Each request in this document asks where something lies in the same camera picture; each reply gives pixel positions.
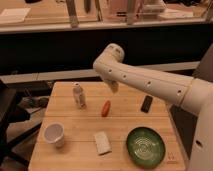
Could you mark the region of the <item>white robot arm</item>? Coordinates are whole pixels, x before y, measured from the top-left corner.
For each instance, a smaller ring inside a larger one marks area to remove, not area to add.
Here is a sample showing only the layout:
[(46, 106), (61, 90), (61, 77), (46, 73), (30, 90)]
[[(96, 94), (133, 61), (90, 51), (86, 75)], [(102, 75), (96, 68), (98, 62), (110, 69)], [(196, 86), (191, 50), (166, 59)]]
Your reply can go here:
[(125, 52), (110, 43), (93, 63), (113, 92), (121, 82), (161, 98), (198, 117), (187, 171), (213, 171), (213, 83), (123, 64)]

